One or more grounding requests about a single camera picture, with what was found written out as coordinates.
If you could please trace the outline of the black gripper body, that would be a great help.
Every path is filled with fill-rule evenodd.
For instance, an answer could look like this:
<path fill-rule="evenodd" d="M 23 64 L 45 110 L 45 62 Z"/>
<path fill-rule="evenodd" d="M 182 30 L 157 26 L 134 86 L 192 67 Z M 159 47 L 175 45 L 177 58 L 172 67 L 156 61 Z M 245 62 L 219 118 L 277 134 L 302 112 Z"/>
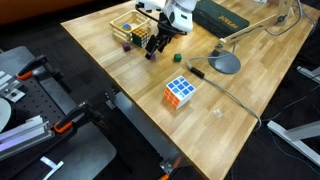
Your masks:
<path fill-rule="evenodd" d="M 157 28 L 158 33 L 156 35 L 156 39 L 159 44 L 169 43 L 171 39 L 176 35 L 174 29 L 166 23 L 158 23 Z"/>

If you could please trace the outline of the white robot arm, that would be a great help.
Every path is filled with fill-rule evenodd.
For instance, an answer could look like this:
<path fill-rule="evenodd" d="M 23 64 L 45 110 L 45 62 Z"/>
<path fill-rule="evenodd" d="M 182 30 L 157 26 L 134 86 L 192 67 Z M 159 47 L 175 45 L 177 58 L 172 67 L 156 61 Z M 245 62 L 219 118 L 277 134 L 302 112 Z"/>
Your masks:
<path fill-rule="evenodd" d="M 136 0 L 135 9 L 157 23 L 158 33 L 145 47 L 148 60 L 162 52 L 175 35 L 187 35 L 193 29 L 192 12 L 197 0 Z"/>

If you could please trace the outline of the aluminium rail robot base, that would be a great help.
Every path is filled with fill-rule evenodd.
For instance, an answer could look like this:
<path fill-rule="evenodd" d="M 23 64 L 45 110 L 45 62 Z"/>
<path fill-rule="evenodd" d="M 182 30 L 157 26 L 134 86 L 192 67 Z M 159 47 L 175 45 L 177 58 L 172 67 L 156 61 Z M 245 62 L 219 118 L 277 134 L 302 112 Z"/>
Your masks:
<path fill-rule="evenodd" d="M 24 124 L 5 131 L 9 123 L 12 108 L 9 102 L 0 98 L 0 160 L 6 160 L 24 150 L 38 145 L 54 136 L 52 124 L 38 115 Z"/>

